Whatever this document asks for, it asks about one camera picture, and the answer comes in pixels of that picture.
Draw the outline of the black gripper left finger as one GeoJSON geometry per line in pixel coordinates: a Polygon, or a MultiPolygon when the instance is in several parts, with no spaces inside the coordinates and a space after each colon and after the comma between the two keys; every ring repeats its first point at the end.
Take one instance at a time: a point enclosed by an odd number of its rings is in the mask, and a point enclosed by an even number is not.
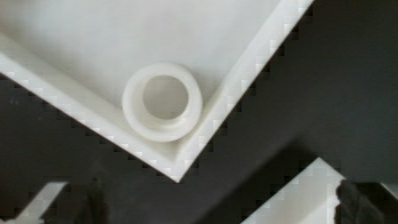
{"type": "Polygon", "coordinates": [[[11,224],[111,224],[102,179],[49,182],[11,224]]]}

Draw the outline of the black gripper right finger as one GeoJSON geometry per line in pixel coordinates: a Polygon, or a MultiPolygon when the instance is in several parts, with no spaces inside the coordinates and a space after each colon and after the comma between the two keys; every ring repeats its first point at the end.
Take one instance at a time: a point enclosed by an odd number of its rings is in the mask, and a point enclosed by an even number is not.
{"type": "Polygon", "coordinates": [[[398,224],[398,184],[344,180],[335,224],[398,224]]]}

